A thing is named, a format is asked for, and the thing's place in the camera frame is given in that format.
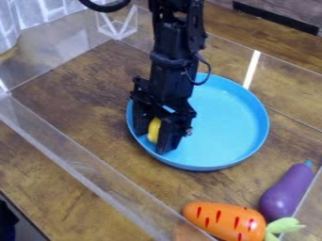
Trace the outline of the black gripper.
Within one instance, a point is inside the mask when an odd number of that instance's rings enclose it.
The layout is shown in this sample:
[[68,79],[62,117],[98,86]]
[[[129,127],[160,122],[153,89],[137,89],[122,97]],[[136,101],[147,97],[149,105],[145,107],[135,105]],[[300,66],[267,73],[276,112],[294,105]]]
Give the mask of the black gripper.
[[191,135],[191,121],[196,111],[188,103],[195,86],[197,60],[193,56],[172,58],[151,53],[149,79],[135,77],[130,91],[132,123],[137,137],[148,132],[153,118],[160,119],[156,153],[177,149],[181,138]]

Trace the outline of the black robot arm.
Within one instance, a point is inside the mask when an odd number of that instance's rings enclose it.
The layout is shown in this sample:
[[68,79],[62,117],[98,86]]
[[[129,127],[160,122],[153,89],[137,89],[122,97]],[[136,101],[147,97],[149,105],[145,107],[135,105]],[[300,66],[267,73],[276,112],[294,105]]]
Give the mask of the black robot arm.
[[204,62],[199,51],[204,48],[204,0],[148,0],[155,34],[149,54],[149,78],[133,78],[130,91],[133,132],[148,133],[153,119],[160,121],[156,153],[175,150],[181,138],[191,133],[196,111],[188,103],[197,67]]

